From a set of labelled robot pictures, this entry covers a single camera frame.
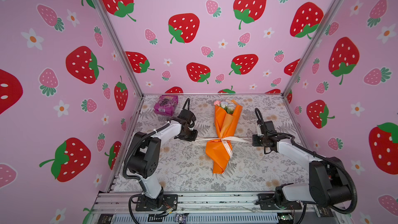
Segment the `orange wrapping paper sheet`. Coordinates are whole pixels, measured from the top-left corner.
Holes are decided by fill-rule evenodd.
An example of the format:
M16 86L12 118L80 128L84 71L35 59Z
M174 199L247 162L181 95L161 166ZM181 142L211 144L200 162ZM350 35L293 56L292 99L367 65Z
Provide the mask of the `orange wrapping paper sheet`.
M214 106L214 124L216 128L216 138L225 138L228 136L235 136L235 131L241 116L243 107L239 105L235 100L223 100L232 101L236 104L236 109L233 114L228 114L227 109L223 109L220 106ZM231 158L227 154L222 142L208 141L206 144L205 153L213 161L212 172L214 174L223 174L227 168L227 165Z

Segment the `white printed ribbon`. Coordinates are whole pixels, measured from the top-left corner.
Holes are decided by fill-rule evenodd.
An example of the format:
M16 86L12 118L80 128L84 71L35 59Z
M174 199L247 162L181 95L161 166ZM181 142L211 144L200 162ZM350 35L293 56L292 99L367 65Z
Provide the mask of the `white printed ribbon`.
M232 158L233 156L233 150L232 148L230 148L228 142L241 142L241 143L248 143L251 144L251 141L248 138L239 138L239 137L235 137L235 136L228 136L225 138L197 138L195 141L195 144L200 145L200 146L206 146L206 143L208 141L217 141L220 140L227 152L227 154L229 155L230 158Z

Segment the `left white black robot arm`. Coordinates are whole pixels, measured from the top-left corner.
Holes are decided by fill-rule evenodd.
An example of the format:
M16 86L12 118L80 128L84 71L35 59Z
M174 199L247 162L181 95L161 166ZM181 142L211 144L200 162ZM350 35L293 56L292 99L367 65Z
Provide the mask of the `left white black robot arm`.
M122 176L139 182L143 190L143 200L151 208L160 208L163 204L164 190L155 174L161 143L170 139L195 141L198 135L198 131L194 129L195 121L194 113L183 109L164 126L150 133L137 132L132 137L123 162Z

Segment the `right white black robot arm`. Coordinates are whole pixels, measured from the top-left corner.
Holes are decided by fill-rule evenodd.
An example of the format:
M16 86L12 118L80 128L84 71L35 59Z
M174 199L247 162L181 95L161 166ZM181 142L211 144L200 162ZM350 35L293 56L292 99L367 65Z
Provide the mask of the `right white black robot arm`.
M257 122L258 133L252 136L254 146L264 147L264 153L282 154L300 165L309 174L307 184L284 184L274 195L258 204L270 202L279 208L291 202L329 207L341 214L352 213L358 204L358 193L352 177L337 157L324 157L299 145L295 136L277 132L271 121Z

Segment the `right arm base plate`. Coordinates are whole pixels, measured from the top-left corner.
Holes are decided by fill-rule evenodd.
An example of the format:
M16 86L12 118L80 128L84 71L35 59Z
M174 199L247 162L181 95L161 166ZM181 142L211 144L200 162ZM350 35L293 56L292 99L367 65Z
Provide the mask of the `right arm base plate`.
M284 198L277 198L274 193L258 194L255 205L261 210L301 210L302 205L296 201L286 201Z

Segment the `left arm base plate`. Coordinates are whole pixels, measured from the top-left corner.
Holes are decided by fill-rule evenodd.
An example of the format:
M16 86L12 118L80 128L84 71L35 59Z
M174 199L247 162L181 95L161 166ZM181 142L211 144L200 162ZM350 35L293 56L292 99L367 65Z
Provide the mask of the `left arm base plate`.
M178 204L178 195L161 195L157 199L148 198L145 195L137 200L135 210L137 212L166 211L175 209Z

